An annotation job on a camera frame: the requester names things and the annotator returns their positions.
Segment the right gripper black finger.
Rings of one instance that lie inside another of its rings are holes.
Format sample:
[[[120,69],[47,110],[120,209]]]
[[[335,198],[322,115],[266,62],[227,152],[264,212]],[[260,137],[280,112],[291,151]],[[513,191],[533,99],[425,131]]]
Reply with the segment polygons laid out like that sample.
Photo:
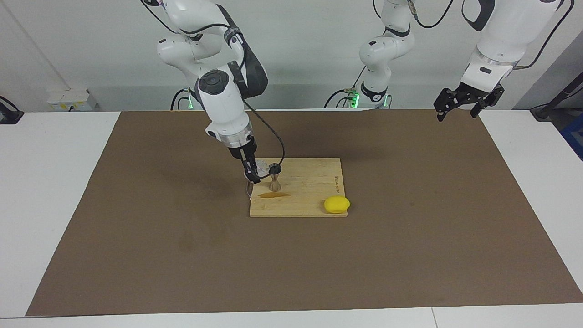
[[[246,179],[252,184],[260,183],[261,178],[257,171],[257,163],[255,157],[254,156],[248,157],[243,155],[241,162],[244,167],[244,174]]]

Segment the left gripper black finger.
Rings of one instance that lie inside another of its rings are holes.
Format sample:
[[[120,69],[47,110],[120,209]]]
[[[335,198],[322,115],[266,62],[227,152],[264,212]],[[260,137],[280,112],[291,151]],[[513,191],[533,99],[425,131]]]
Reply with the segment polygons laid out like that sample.
[[[436,117],[439,122],[443,121],[451,110],[460,106],[458,100],[458,90],[451,90],[449,88],[441,90],[433,102],[433,106],[437,112]]]
[[[496,105],[496,101],[479,100],[473,108],[470,110],[470,115],[472,118],[477,118],[479,113],[487,107],[493,107]]]

